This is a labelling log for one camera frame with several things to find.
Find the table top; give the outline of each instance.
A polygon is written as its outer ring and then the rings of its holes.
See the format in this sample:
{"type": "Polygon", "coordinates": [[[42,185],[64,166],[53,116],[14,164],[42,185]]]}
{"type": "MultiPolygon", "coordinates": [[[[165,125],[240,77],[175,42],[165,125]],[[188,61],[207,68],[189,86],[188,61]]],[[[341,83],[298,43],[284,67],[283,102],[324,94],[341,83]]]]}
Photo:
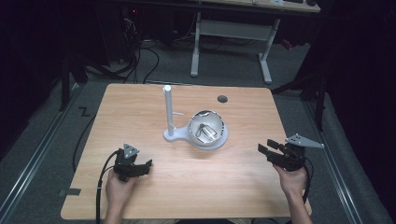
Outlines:
{"type": "Polygon", "coordinates": [[[271,0],[256,0],[253,4],[252,0],[200,0],[202,2],[218,3],[218,4],[230,4],[235,6],[252,6],[252,7],[268,7],[273,9],[290,10],[290,11],[300,11],[300,12],[320,12],[320,7],[318,4],[313,7],[309,6],[304,0],[302,3],[292,3],[283,1],[283,4],[273,3],[271,0]]]}
{"type": "MultiPolygon", "coordinates": [[[[186,141],[167,142],[163,86],[110,84],[105,92],[62,209],[65,219],[94,219],[96,186],[108,156],[123,143],[140,150],[136,164],[153,159],[134,186],[124,218],[288,217],[272,164],[257,147],[286,137],[271,92],[265,88],[172,86],[176,127],[201,110],[219,113],[228,138],[204,151],[186,141]],[[228,98],[218,101],[219,95],[228,98]]],[[[104,176],[104,187],[107,175],[104,176]]],[[[102,190],[101,216],[107,201],[102,190]]],[[[309,213],[311,207],[306,204],[309,213]]]]}

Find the human arm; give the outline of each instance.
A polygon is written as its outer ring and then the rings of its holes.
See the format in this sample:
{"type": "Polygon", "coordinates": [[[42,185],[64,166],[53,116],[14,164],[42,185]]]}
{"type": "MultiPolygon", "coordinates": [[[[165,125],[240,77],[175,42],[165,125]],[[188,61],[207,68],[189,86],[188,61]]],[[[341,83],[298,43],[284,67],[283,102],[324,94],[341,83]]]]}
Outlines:
{"type": "Polygon", "coordinates": [[[122,182],[113,169],[109,170],[106,183],[108,207],[105,224],[121,223],[122,212],[129,201],[135,181],[136,178],[129,178],[127,182],[122,182]]]}
{"type": "Polygon", "coordinates": [[[304,184],[307,178],[305,169],[288,172],[276,165],[274,168],[279,173],[280,187],[288,200],[291,222],[293,224],[312,223],[303,201],[304,184]]]}

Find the round base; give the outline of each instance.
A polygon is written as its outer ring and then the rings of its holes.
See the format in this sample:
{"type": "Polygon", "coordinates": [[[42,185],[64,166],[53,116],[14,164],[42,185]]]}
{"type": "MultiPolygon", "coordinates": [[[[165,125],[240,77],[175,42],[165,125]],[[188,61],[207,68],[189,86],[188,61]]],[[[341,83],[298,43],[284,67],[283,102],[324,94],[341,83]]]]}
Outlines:
{"type": "Polygon", "coordinates": [[[224,125],[224,130],[223,130],[223,134],[222,134],[221,138],[215,144],[208,146],[208,147],[199,146],[199,145],[195,144],[194,142],[192,142],[191,136],[189,134],[189,126],[184,126],[182,128],[174,129],[174,134],[172,136],[169,135],[169,132],[166,129],[165,132],[163,133],[163,137],[168,142],[175,142],[177,140],[183,140],[183,141],[189,142],[194,147],[209,151],[209,150],[217,149],[217,148],[221,147],[222,145],[224,145],[225,141],[227,141],[228,129],[227,129],[227,126],[224,125]]]}

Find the person's right hand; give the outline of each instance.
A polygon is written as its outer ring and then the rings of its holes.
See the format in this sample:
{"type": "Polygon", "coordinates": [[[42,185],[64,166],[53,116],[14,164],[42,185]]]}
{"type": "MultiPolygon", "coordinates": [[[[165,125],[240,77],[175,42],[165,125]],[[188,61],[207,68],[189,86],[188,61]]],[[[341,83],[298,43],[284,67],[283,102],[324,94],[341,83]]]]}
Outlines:
{"type": "Polygon", "coordinates": [[[286,171],[277,165],[274,165],[274,168],[279,173],[280,187],[286,195],[297,194],[303,196],[307,177],[304,167],[292,172],[286,171]]]}

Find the white bowl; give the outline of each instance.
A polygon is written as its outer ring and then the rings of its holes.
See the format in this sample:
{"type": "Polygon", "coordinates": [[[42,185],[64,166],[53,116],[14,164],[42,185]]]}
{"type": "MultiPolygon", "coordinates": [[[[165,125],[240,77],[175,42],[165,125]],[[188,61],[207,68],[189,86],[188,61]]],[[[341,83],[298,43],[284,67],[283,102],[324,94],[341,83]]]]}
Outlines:
{"type": "Polygon", "coordinates": [[[201,147],[210,147],[222,137],[224,122],[221,116],[209,110],[203,110],[192,116],[189,123],[191,141],[201,147]]]}

